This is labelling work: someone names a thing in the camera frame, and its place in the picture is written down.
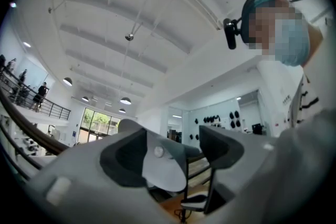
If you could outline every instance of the surgical mask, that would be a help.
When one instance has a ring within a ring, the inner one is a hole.
[[[308,60],[310,43],[304,18],[276,19],[273,41],[269,44],[269,54],[284,65],[295,67]]]

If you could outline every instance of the headset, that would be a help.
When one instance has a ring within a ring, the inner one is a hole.
[[[294,3],[301,0],[290,0],[289,2]],[[241,18],[237,20],[231,20],[229,18],[224,19],[224,32],[227,40],[229,49],[234,50],[236,48],[236,36],[241,34],[240,29],[238,29],[237,24],[241,21]]]

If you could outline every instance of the white ceiling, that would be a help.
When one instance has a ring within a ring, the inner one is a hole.
[[[66,59],[61,64],[78,84],[74,89],[112,103],[128,96],[133,101],[128,109],[134,116],[137,104],[155,84],[223,31],[223,19],[239,16],[244,1],[46,0],[46,6],[54,9],[50,16],[58,49]],[[27,16],[22,20],[26,29],[19,29],[20,35],[38,35]],[[134,33],[130,43],[127,33]],[[39,56],[46,57],[52,49],[56,48],[39,49]],[[63,79],[55,67],[50,64],[49,69]]]

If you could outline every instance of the window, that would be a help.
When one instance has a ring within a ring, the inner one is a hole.
[[[119,122],[119,118],[111,117],[91,109],[85,109],[80,124],[78,142],[83,144],[103,139],[107,135],[116,134]]]

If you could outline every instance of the pendant light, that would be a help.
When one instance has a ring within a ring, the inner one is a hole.
[[[66,77],[63,79],[63,82],[66,84],[66,85],[69,85],[69,86],[72,86],[72,79]]]
[[[128,97],[123,97],[121,100],[120,100],[121,103],[123,104],[131,104],[131,99],[129,99]]]

